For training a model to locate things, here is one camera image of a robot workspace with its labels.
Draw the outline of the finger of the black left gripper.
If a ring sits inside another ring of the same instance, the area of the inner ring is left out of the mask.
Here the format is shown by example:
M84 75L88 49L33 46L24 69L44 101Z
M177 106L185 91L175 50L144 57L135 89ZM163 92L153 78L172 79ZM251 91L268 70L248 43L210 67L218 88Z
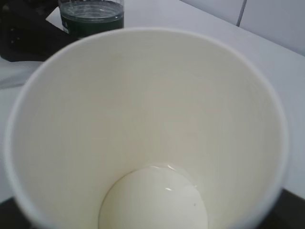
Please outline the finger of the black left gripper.
M0 56L9 62L45 61L71 43L71 36L46 18L56 0L0 2Z

